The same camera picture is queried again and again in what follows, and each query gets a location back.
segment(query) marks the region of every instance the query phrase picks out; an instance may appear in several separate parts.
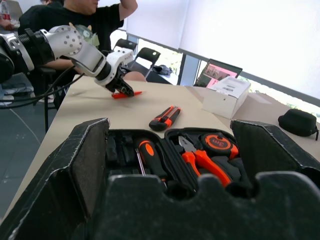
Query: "tape measure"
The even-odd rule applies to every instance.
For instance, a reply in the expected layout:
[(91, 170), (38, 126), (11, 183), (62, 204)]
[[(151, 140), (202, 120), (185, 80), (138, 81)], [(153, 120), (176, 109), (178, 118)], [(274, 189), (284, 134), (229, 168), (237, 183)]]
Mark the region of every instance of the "tape measure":
[(210, 157), (227, 156), (230, 160), (239, 155), (239, 150), (221, 132), (208, 133), (201, 137), (201, 144)]

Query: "pliers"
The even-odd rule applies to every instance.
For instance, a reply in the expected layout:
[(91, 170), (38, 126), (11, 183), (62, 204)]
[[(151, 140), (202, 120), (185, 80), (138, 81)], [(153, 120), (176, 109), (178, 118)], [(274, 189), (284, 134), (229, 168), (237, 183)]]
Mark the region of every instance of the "pliers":
[(182, 154), (184, 162), (188, 165), (191, 171), (199, 177), (201, 173), (198, 171), (197, 166), (208, 170), (213, 175), (217, 176), (222, 185), (226, 187), (231, 183), (231, 179), (217, 164), (215, 164), (210, 157), (208, 157), (206, 151), (197, 150), (194, 145), (185, 139), (183, 136), (178, 138), (180, 146), (184, 148), (185, 153)]

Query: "white cable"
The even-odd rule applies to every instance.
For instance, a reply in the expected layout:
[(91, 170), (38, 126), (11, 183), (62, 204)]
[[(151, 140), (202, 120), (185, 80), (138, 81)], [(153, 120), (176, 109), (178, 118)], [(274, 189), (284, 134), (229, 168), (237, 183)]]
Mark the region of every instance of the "white cable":
[(30, 132), (33, 134), (33, 136), (35, 137), (36, 141), (41, 145), (41, 142), (39, 141), (37, 135), (34, 133), (34, 131), (32, 131), (32, 129), (25, 123), (25, 121), (15, 112), (13, 111), (12, 109), (10, 109), (11, 112), (13, 112), (14, 115), (16, 115), (20, 120), (21, 122), (30, 130)]

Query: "floor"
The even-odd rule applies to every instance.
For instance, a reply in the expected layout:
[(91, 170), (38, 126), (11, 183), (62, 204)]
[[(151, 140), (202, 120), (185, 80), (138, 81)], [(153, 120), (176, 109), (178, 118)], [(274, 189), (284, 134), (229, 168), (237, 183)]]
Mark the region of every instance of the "floor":
[[(0, 110), (0, 222), (45, 137), (43, 103), (13, 111)], [(49, 110), (49, 124), (56, 113)]]

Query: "white box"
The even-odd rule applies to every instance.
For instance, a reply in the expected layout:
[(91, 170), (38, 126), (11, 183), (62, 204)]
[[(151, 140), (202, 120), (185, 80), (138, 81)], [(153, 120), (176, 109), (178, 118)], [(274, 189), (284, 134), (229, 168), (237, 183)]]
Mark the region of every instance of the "white box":
[(232, 119), (246, 100), (251, 83), (226, 77), (206, 89), (202, 109)]

